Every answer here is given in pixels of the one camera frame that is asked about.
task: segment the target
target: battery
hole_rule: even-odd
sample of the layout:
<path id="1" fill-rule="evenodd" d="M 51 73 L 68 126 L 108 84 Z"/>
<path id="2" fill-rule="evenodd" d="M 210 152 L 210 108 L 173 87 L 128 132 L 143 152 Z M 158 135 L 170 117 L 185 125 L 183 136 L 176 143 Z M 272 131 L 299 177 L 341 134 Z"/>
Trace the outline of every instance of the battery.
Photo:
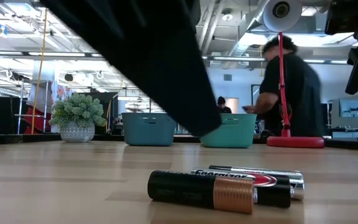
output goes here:
<path id="1" fill-rule="evenodd" d="M 251 214 L 257 194 L 253 181 L 170 170 L 150 174 L 147 193 L 153 200 Z"/>
<path id="2" fill-rule="evenodd" d="M 239 173 L 258 173 L 267 175 L 286 175 L 290 178 L 290 184 L 293 187 L 294 195 L 292 199 L 303 200 L 305 196 L 305 181 L 303 180 L 303 174 L 301 171 L 290 171 L 290 170 L 270 170 L 270 169 L 259 169 L 249 167 L 231 167 L 231 166 L 216 166 L 210 165 L 209 169 L 214 170 L 225 170 Z"/>
<path id="3" fill-rule="evenodd" d="M 257 173 L 235 173 L 225 170 L 193 169 L 191 174 L 212 175 L 216 177 L 234 177 L 249 179 L 254 182 L 257 189 L 257 201 L 259 205 L 268 205 L 281 208 L 291 206 L 293 189 L 290 185 L 290 178 L 285 175 L 267 175 Z"/>

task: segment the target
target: red object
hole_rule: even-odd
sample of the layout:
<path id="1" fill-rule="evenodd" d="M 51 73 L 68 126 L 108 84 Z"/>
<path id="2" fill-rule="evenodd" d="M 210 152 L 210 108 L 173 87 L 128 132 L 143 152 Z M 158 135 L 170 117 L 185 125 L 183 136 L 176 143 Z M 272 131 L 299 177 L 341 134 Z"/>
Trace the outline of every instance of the red object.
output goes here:
<path id="1" fill-rule="evenodd" d="M 32 115 L 32 110 L 33 107 L 29 106 L 29 109 L 26 112 L 26 115 Z M 44 112 L 41 112 L 37 109 L 35 109 L 35 115 L 44 115 Z M 45 123 L 45 132 L 49 132 L 50 131 L 50 125 L 49 125 L 49 120 L 51 118 L 51 114 L 47 113 L 47 122 Z M 32 117 L 31 116 L 25 116 L 23 117 L 23 120 L 26 121 L 28 124 L 32 124 Z M 36 133 L 42 133 L 44 131 L 44 118 L 40 118 L 40 117 L 35 117 L 34 118 L 34 132 Z"/>
<path id="2" fill-rule="evenodd" d="M 291 137 L 290 120 L 288 119 L 287 100 L 285 99 L 285 81 L 284 81 L 284 52 L 283 52 L 283 33 L 278 34 L 280 41 L 280 93 L 283 106 L 284 128 L 281 137 L 267 138 L 268 146 L 276 147 L 307 147 L 323 148 L 324 139 L 320 137 Z"/>
<path id="3" fill-rule="evenodd" d="M 324 139 L 321 137 L 269 137 L 267 138 L 267 145 L 321 149 L 324 147 Z"/>

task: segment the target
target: teal basket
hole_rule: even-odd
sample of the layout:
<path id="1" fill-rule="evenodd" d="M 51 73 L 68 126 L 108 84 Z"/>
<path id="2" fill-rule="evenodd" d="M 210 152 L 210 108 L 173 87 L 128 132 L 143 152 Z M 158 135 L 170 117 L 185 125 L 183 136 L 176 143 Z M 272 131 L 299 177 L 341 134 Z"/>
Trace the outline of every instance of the teal basket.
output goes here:
<path id="1" fill-rule="evenodd" d="M 200 138 L 206 147 L 247 148 L 254 140 L 256 114 L 222 114 L 222 125 Z"/>
<path id="2" fill-rule="evenodd" d="M 170 146 L 177 126 L 166 113 L 123 113 L 122 122 L 131 146 Z"/>

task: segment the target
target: person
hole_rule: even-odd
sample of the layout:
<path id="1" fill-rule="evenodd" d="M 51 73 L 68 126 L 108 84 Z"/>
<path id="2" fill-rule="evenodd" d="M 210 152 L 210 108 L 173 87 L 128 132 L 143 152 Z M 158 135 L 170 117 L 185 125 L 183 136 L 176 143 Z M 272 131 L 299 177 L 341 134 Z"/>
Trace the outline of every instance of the person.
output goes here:
<path id="1" fill-rule="evenodd" d="M 218 98 L 218 110 L 220 113 L 231 113 L 231 109 L 226 106 L 226 100 L 221 96 Z"/>
<path id="2" fill-rule="evenodd" d="M 321 111 L 321 84 L 316 72 L 299 56 L 298 47 L 291 38 L 283 36 L 285 96 L 291 111 L 292 136 L 318 137 L 323 135 L 324 121 Z M 265 129 L 276 136 L 283 129 L 280 96 L 280 48 L 278 37 L 266 43 L 263 55 L 268 61 L 264 80 L 260 84 L 255 106 L 245 106 L 265 120 Z"/>

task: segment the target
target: table surface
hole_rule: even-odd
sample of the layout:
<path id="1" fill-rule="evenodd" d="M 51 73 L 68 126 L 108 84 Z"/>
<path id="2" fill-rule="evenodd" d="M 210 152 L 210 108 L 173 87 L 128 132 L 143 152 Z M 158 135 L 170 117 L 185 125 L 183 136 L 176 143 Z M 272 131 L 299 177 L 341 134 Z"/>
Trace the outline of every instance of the table surface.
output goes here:
<path id="1" fill-rule="evenodd" d="M 304 202 L 256 205 L 252 215 L 152 202 L 155 169 L 211 164 L 301 170 Z M 123 142 L 0 145 L 0 224 L 312 223 L 358 224 L 358 151 L 199 144 L 134 147 Z"/>

